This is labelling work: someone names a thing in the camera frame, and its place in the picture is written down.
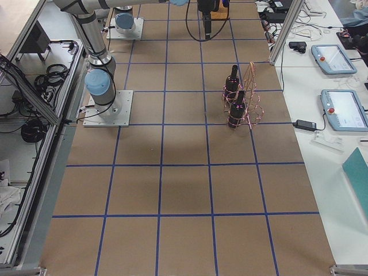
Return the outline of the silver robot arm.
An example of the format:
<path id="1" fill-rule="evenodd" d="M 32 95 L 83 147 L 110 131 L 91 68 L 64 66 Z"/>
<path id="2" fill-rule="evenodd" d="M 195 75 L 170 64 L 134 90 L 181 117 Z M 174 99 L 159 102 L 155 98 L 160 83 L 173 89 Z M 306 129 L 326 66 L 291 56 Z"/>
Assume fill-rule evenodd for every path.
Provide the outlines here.
<path id="1" fill-rule="evenodd" d="M 131 33 L 135 29 L 133 6 L 120 6 L 114 9 L 116 31 L 120 34 Z"/>
<path id="2" fill-rule="evenodd" d="M 117 98 L 114 84 L 116 62 L 108 51 L 99 29 L 95 11 L 123 6 L 162 3 L 162 1 L 55 1 L 55 5 L 74 19 L 75 30 L 81 35 L 88 53 L 91 72 L 85 86 L 92 96 L 99 114 L 114 111 Z"/>

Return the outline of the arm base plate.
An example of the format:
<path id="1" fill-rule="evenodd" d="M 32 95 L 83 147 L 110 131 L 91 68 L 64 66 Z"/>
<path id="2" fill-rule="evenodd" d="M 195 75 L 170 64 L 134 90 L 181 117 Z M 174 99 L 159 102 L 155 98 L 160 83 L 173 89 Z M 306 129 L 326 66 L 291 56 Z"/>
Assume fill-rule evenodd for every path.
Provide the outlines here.
<path id="1" fill-rule="evenodd" d="M 116 31 L 114 18 L 111 21 L 111 28 L 109 29 L 106 38 L 111 40 L 140 40 L 143 32 L 143 18 L 135 18 L 135 29 L 131 33 L 120 34 Z"/>
<path id="2" fill-rule="evenodd" d="M 118 90 L 112 106 L 103 113 L 108 106 L 94 104 L 92 96 L 86 109 L 84 127 L 128 127 L 131 115 L 133 90 Z"/>

